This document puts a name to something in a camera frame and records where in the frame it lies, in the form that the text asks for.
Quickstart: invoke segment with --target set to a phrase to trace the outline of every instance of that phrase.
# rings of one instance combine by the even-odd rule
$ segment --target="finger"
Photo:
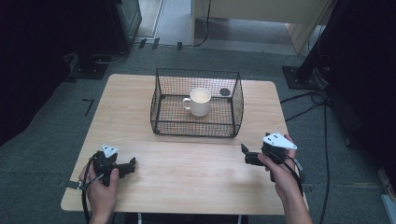
[[[291,141],[293,143],[293,140],[291,139],[290,135],[288,135],[287,133],[285,133],[285,138],[288,139],[289,141]],[[286,150],[286,154],[292,158],[296,157],[296,150],[295,149],[287,149]]]
[[[83,180],[84,179],[84,175],[85,175],[85,171],[87,170],[87,165],[84,166],[84,168],[82,168],[81,173],[78,176],[79,180]]]
[[[90,180],[96,178],[96,172],[95,169],[93,168],[93,164],[90,165],[90,170],[88,171],[88,177],[90,178]]]
[[[268,166],[268,169],[270,170],[273,170],[277,167],[276,164],[274,164],[274,162],[263,153],[259,153],[258,158],[262,163]]]
[[[109,187],[113,190],[117,190],[117,185],[119,184],[119,169],[113,169],[110,174],[110,185]]]

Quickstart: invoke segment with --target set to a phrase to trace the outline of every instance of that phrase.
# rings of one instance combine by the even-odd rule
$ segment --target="black wire basket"
[[[209,112],[195,117],[183,107],[191,90],[210,91]],[[238,135],[244,113],[244,96],[238,72],[157,69],[150,122],[156,134],[228,137]]]

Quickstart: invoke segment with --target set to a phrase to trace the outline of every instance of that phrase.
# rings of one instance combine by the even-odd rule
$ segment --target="white mug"
[[[183,99],[183,107],[190,110],[196,117],[203,117],[209,112],[210,91],[204,88],[196,88],[190,92],[190,98]]]

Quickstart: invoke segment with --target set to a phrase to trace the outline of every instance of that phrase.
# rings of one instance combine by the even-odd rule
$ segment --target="gray carpet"
[[[159,46],[134,47],[120,63],[111,64],[103,80],[64,82],[41,108],[30,126],[0,147],[0,223],[84,223],[80,212],[61,209],[64,189],[111,74],[154,75],[158,67],[238,71],[242,79],[269,80],[279,98],[306,91],[290,90],[282,65],[299,66],[302,56],[214,49]],[[85,116],[90,102],[91,110]],[[310,97],[282,105],[285,118],[312,105]],[[345,146],[344,134],[331,107],[327,108],[330,192],[324,223],[389,223],[380,195],[384,193],[371,157]],[[304,167],[310,214],[319,222],[327,173],[324,149],[324,107],[288,121]],[[116,223],[121,223],[118,215]],[[250,216],[249,223],[285,223],[282,216]]]

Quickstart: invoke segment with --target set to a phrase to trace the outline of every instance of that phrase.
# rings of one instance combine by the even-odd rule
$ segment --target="hand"
[[[284,135],[289,141],[293,142],[293,140],[290,138],[288,134]],[[296,150],[294,149],[289,149],[286,150],[286,154],[294,158],[296,156]],[[286,198],[286,193],[290,192],[290,189],[299,189],[297,182],[295,181],[294,177],[291,175],[290,171],[288,168],[286,168],[285,165],[281,164],[275,164],[273,161],[267,157],[266,155],[260,153],[259,154],[259,160],[264,163],[265,165],[268,166],[266,167],[265,170],[269,171],[271,170],[274,179],[276,181],[276,193],[279,196],[281,200],[285,200]],[[295,164],[292,160],[286,159],[285,163],[294,171],[295,169]]]
[[[79,179],[83,180],[87,165],[82,169]],[[87,183],[96,178],[93,165],[90,166]],[[92,219],[90,223],[107,223],[117,202],[117,185],[119,169],[113,169],[110,175],[110,184],[106,187],[100,180],[93,181],[87,188],[88,200],[91,203]]]
[[[285,137],[292,142],[287,134],[285,134]],[[287,155],[294,158],[296,150],[287,150]],[[269,157],[262,153],[259,154],[259,160],[268,167],[265,168],[266,171],[271,170],[273,173],[276,182],[276,193],[283,203],[287,223],[312,223],[300,189],[290,170],[284,164],[275,164]],[[285,163],[294,170],[295,164],[292,160],[286,159]]]

